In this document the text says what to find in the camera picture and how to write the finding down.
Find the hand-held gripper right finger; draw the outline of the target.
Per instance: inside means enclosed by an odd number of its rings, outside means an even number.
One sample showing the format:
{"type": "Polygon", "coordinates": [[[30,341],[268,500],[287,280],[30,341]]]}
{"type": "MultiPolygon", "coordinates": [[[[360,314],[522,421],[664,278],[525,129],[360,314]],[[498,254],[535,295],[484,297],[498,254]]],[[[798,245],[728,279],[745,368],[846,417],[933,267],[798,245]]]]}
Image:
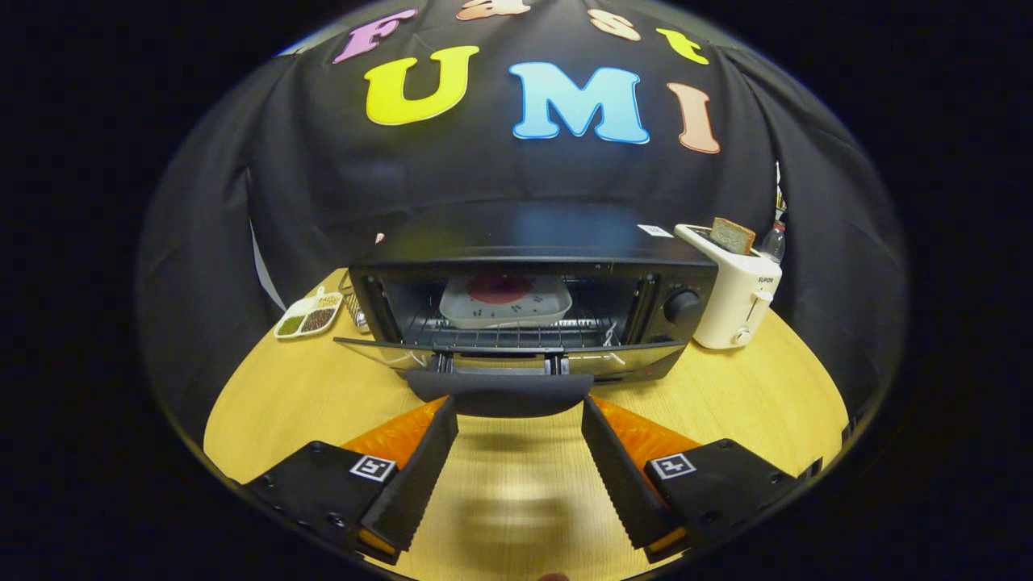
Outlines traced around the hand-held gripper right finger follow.
{"type": "Polygon", "coordinates": [[[580,431],[625,533],[652,563],[728,541],[801,482],[734,439],[700,444],[593,395],[580,431]]]}

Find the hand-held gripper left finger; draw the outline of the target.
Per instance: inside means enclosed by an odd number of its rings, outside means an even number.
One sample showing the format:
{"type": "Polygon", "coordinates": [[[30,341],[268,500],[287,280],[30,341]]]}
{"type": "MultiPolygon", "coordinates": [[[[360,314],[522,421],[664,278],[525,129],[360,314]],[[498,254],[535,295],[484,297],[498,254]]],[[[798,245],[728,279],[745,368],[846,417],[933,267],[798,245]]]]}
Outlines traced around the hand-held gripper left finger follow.
{"type": "Polygon", "coordinates": [[[352,441],[303,445],[242,487],[332,547],[395,565],[457,435],[453,397],[444,396],[352,441]]]}

